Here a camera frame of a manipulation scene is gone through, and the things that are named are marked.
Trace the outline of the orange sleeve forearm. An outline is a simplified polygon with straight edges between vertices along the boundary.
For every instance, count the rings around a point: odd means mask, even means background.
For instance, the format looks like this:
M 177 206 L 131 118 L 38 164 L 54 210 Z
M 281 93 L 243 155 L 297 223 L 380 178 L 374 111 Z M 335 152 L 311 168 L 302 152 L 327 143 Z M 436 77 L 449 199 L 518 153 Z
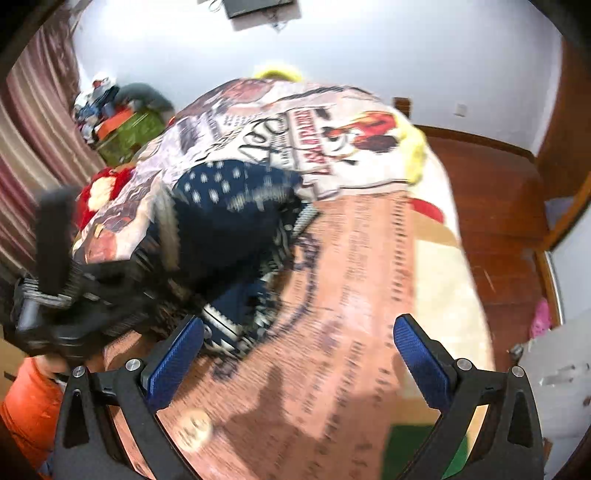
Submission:
M 43 356 L 25 358 L 1 401 L 1 453 L 21 478 L 47 477 L 64 393 L 58 368 Z

